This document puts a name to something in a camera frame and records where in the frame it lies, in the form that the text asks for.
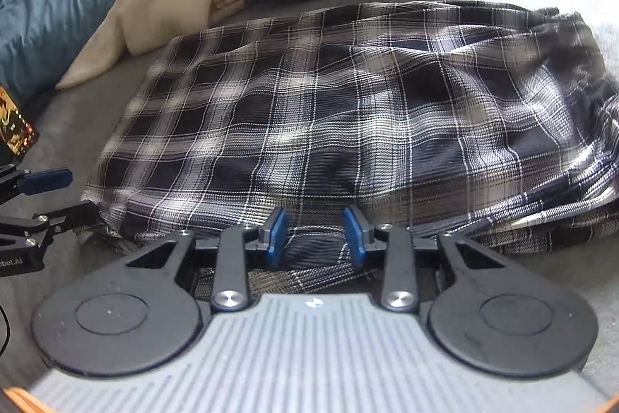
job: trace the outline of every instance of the card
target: card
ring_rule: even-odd
[[[0,137],[18,159],[24,157],[38,137],[3,86],[0,86]]]

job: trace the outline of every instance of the ridged gray surface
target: ridged gray surface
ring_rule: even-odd
[[[58,371],[31,392],[57,413],[589,413],[577,373],[500,380],[460,365],[411,316],[363,294],[264,295],[214,317],[190,351],[122,380]]]

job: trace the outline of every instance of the black circular pad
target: black circular pad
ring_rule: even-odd
[[[185,350],[202,327],[195,300],[169,271],[110,264],[56,291],[35,311],[32,334],[72,373],[118,377]]]
[[[149,306],[129,294],[103,294],[83,302],[75,311],[77,323],[95,334],[122,334],[146,320]]]
[[[465,364],[495,375],[541,378],[581,368],[597,337],[587,302],[476,244],[491,267],[470,267],[443,238],[454,284],[434,301],[428,327]]]
[[[531,336],[548,329],[552,309],[533,296],[503,294],[490,298],[481,309],[492,329],[512,336]]]

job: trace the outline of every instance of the black metal bracket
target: black metal bracket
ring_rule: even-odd
[[[288,213],[278,207],[262,226],[234,226],[222,231],[218,238],[198,240],[196,254],[202,256],[202,262],[212,261],[213,254],[216,254],[211,310],[247,308],[251,301],[248,269],[276,269],[287,238]]]
[[[14,164],[0,166],[0,204],[19,194],[33,195],[67,187],[73,180],[68,169],[30,173]],[[82,202],[32,219],[0,216],[0,277],[36,272],[44,268],[43,256],[54,236],[99,222],[92,202]]]
[[[385,310],[419,312],[416,254],[408,230],[392,224],[370,224],[357,207],[342,213],[344,233],[356,268],[381,263],[385,279],[379,303]]]

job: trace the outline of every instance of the yellow object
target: yellow object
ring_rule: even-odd
[[[54,413],[52,408],[45,406],[41,401],[31,396],[24,389],[11,387],[4,389],[4,393],[24,413]]]
[[[597,413],[617,413],[619,411],[619,396],[607,402]]]

